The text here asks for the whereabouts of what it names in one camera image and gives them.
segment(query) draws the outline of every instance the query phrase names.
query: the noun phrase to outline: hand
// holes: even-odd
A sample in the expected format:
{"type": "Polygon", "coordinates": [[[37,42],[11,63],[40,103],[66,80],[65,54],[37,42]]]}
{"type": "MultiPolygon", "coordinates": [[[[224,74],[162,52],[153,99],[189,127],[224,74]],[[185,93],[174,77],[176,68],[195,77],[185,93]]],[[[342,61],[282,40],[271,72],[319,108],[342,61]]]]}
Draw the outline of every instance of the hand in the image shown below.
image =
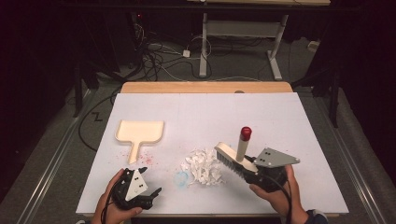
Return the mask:
{"type": "MultiPolygon", "coordinates": [[[[119,172],[113,176],[113,178],[108,182],[106,191],[99,199],[98,204],[96,205],[95,214],[93,215],[92,224],[102,224],[102,211],[106,206],[106,200],[108,194],[111,191],[111,188],[120,179],[122,176],[123,169],[120,169],[119,172]]],[[[120,210],[110,199],[110,205],[107,207],[106,214],[106,224],[120,224],[122,221],[127,220],[131,217],[134,217],[142,212],[141,207],[135,207],[130,210],[124,211],[120,210]]]]}
{"type": "MultiPolygon", "coordinates": [[[[291,223],[293,224],[305,223],[308,220],[308,214],[305,212],[305,210],[301,205],[300,191],[297,180],[294,176],[293,168],[291,165],[286,165],[285,169],[288,175],[290,187],[289,184],[286,183],[283,186],[283,188],[285,188],[288,194],[290,194],[290,189],[291,189],[291,206],[292,206],[291,223]]],[[[288,214],[289,212],[288,199],[281,190],[268,193],[257,185],[251,184],[249,187],[251,190],[253,190],[253,192],[257,196],[263,198],[264,200],[267,200],[281,216],[285,217],[288,214]]]]}

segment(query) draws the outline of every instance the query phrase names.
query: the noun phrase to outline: white tabletop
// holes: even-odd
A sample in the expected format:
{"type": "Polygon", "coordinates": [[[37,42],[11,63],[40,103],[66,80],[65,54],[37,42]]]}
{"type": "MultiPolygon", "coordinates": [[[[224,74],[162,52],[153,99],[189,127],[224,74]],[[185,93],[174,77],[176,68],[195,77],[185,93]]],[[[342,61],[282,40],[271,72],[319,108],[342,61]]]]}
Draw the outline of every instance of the white tabletop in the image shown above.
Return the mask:
{"type": "Polygon", "coordinates": [[[120,93],[108,120],[77,213],[91,215],[108,180],[120,169],[147,166],[143,173],[147,194],[163,191],[150,210],[140,216],[267,216],[276,214],[248,184],[228,167],[221,168],[219,186],[188,186],[192,175],[176,182],[195,149],[213,148],[218,142],[236,147],[242,127],[252,129],[247,155],[258,156],[271,147],[301,160],[293,165],[305,209],[328,214],[347,213],[318,140],[296,93],[120,93]],[[130,146],[115,132],[121,119],[163,120],[163,138],[140,148],[136,163],[128,164],[130,146]]]}

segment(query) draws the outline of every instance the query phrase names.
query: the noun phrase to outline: floor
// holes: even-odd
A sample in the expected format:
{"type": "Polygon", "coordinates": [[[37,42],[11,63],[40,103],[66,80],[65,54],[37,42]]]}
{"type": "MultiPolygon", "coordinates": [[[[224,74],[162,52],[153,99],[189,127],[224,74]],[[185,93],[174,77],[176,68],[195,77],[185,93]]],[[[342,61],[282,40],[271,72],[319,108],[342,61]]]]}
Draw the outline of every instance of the floor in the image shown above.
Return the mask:
{"type": "MultiPolygon", "coordinates": [[[[271,39],[209,40],[212,49],[207,78],[197,76],[197,47],[190,46],[189,59],[179,59],[186,46],[157,41],[149,47],[154,60],[145,59],[145,68],[130,80],[274,81],[265,55],[273,46],[271,39]]],[[[306,48],[308,43],[301,39],[281,44],[276,60],[284,81],[291,83],[304,76],[315,55],[306,48]]],[[[121,75],[132,69],[123,66],[121,75]]],[[[84,88],[84,107],[78,118],[73,118],[75,98],[70,92],[67,104],[32,148],[0,204],[0,223],[76,223],[86,219],[76,215],[76,207],[111,112],[112,95],[120,90],[120,84],[104,74],[98,74],[98,80],[98,90],[84,88]]],[[[347,98],[340,90],[339,128],[334,129],[327,117],[329,99],[315,98],[310,90],[295,89],[349,209],[346,215],[330,217],[330,222],[391,223],[396,218],[396,190],[350,111],[347,98]]]]}

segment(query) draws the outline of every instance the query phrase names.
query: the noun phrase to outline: cable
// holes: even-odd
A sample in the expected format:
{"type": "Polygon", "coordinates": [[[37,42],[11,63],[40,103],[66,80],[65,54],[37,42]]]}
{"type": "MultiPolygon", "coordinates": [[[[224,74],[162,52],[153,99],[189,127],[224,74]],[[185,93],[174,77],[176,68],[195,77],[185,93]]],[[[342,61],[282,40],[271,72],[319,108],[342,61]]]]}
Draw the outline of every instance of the cable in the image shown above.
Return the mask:
{"type": "Polygon", "coordinates": [[[139,33],[137,35],[137,39],[139,39],[140,34],[142,34],[142,38],[141,38],[140,44],[137,46],[139,48],[143,44],[143,39],[145,39],[145,30],[143,29],[143,27],[141,25],[139,25],[137,23],[135,23],[134,25],[140,28],[139,31],[138,31],[139,33]]]}
{"type": "Polygon", "coordinates": [[[171,49],[171,50],[172,50],[172,51],[170,51],[170,52],[161,51],[161,53],[174,53],[174,54],[181,55],[181,53],[177,52],[175,49],[172,49],[172,48],[170,48],[170,47],[167,47],[167,46],[165,46],[165,45],[163,45],[163,44],[161,44],[161,45],[159,45],[159,44],[149,44],[148,46],[150,46],[150,45],[161,46],[158,50],[160,50],[160,49],[162,49],[162,48],[166,48],[166,49],[171,49]]]}
{"type": "Polygon", "coordinates": [[[209,53],[206,54],[206,57],[209,56],[210,53],[212,52],[212,45],[210,44],[209,40],[207,40],[206,38],[203,38],[202,36],[199,36],[199,35],[198,35],[198,36],[196,36],[195,38],[193,38],[193,39],[190,41],[190,43],[192,44],[192,41],[194,41],[194,40],[196,40],[196,39],[198,39],[198,38],[203,39],[203,40],[206,41],[206,43],[209,45],[209,53]]]}
{"type": "Polygon", "coordinates": [[[112,105],[114,105],[114,102],[112,101],[112,98],[113,98],[114,96],[116,96],[115,92],[118,91],[119,89],[120,89],[120,87],[117,87],[117,88],[111,93],[111,95],[107,96],[105,99],[101,100],[101,101],[100,101],[99,103],[97,103],[93,108],[91,108],[91,109],[84,115],[84,117],[83,117],[82,120],[81,120],[81,123],[78,125],[78,137],[79,137],[79,139],[81,140],[81,142],[82,142],[86,147],[88,147],[88,148],[91,149],[92,151],[95,151],[95,152],[96,152],[98,149],[92,147],[92,146],[91,146],[90,144],[88,144],[88,143],[84,140],[84,138],[82,137],[82,134],[81,134],[82,123],[83,123],[84,120],[88,117],[88,115],[90,115],[91,112],[92,112],[97,106],[99,106],[100,104],[102,104],[104,101],[110,99],[110,103],[111,103],[112,105]]]}
{"type": "Polygon", "coordinates": [[[174,78],[175,80],[178,80],[178,81],[188,81],[188,80],[180,79],[180,78],[178,78],[178,77],[174,77],[174,76],[172,76],[172,74],[170,74],[170,73],[168,72],[168,70],[166,70],[166,69],[165,69],[164,67],[162,67],[160,64],[158,64],[158,66],[161,67],[161,69],[163,69],[163,71],[165,71],[165,72],[169,75],[169,77],[172,77],[172,78],[174,78]]]}
{"type": "Polygon", "coordinates": [[[301,2],[297,2],[296,0],[293,0],[293,2],[297,3],[299,6],[303,5],[301,2]]]}
{"type": "Polygon", "coordinates": [[[243,78],[243,79],[249,79],[249,80],[262,82],[261,80],[258,80],[258,79],[253,78],[253,77],[224,77],[224,78],[219,78],[219,79],[214,79],[214,80],[209,80],[209,81],[222,81],[222,80],[234,79],[234,78],[243,78]]]}
{"type": "Polygon", "coordinates": [[[109,192],[108,195],[107,195],[105,207],[103,208],[102,213],[101,213],[101,216],[100,216],[101,221],[102,221],[102,224],[106,224],[107,208],[108,208],[109,205],[112,204],[112,203],[110,202],[111,195],[113,194],[114,187],[115,187],[118,183],[120,183],[120,179],[117,180],[117,182],[111,187],[111,190],[110,190],[110,192],[109,192]]]}
{"type": "Polygon", "coordinates": [[[146,59],[146,61],[149,61],[149,62],[151,62],[151,64],[152,64],[152,66],[149,68],[149,70],[148,71],[146,71],[146,69],[145,69],[145,78],[146,78],[146,80],[150,80],[149,78],[149,76],[148,76],[148,74],[149,74],[149,71],[151,71],[151,70],[154,70],[154,76],[155,76],[155,80],[154,81],[157,81],[158,80],[158,71],[157,71],[157,63],[156,63],[156,59],[149,53],[149,51],[147,50],[147,52],[146,52],[146,54],[145,54],[145,56],[147,57],[147,59],[146,59]]]}
{"type": "Polygon", "coordinates": [[[291,43],[289,45],[289,59],[288,59],[288,73],[289,73],[289,79],[291,81],[291,74],[290,74],[290,54],[291,54],[291,43]]]}
{"type": "Polygon", "coordinates": [[[213,51],[214,51],[213,49],[216,48],[216,47],[224,47],[224,48],[229,47],[229,48],[230,48],[226,53],[223,53],[223,54],[214,54],[214,56],[218,56],[218,57],[227,56],[227,55],[231,54],[231,53],[233,52],[234,49],[243,49],[243,48],[248,48],[248,47],[256,47],[256,46],[259,46],[260,43],[261,43],[264,39],[266,39],[266,38],[263,38],[263,37],[255,37],[251,43],[244,44],[244,43],[242,43],[242,42],[251,41],[251,38],[250,38],[250,39],[229,39],[229,38],[220,38],[220,37],[215,36],[215,35],[209,35],[208,37],[211,37],[211,38],[213,38],[213,39],[215,39],[215,40],[217,39],[217,40],[219,40],[219,41],[226,42],[226,43],[229,44],[229,46],[216,45],[216,44],[213,44],[213,42],[214,42],[213,40],[210,40],[210,41],[211,41],[211,47],[212,47],[212,54],[213,54],[213,51]]]}
{"type": "MultiPolygon", "coordinates": [[[[191,68],[192,76],[195,77],[194,69],[193,69],[192,63],[189,63],[189,62],[178,62],[178,63],[187,63],[187,64],[189,64],[189,65],[190,65],[190,68],[191,68]]],[[[175,65],[178,64],[178,63],[174,63],[174,64],[169,65],[169,66],[167,66],[167,67],[163,67],[163,69],[168,69],[168,68],[170,68],[170,67],[172,67],[172,66],[175,66],[175,65]]]]}
{"type": "Polygon", "coordinates": [[[289,180],[287,180],[288,184],[289,184],[289,190],[290,190],[290,194],[288,194],[288,192],[285,190],[285,188],[283,188],[283,186],[281,186],[276,180],[274,180],[271,176],[269,175],[264,175],[265,178],[271,180],[274,184],[276,184],[280,190],[282,190],[282,192],[285,194],[286,199],[288,200],[288,204],[289,204],[289,211],[288,214],[286,216],[286,224],[290,224],[291,223],[291,211],[292,211],[292,206],[291,206],[291,187],[290,187],[290,182],[289,180]]]}

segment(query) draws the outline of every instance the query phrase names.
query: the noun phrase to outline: white paper scraps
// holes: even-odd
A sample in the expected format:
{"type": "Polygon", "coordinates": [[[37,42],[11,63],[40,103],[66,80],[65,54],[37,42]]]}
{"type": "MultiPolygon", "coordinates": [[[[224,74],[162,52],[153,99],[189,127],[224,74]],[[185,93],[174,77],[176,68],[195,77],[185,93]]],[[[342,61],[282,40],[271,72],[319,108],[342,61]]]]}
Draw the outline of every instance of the white paper scraps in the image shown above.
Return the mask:
{"type": "Polygon", "coordinates": [[[216,158],[216,152],[213,149],[194,150],[189,157],[186,157],[186,163],[181,163],[181,169],[188,171],[194,176],[194,180],[189,184],[199,182],[203,185],[218,185],[225,183],[221,179],[220,161],[216,158]]]}

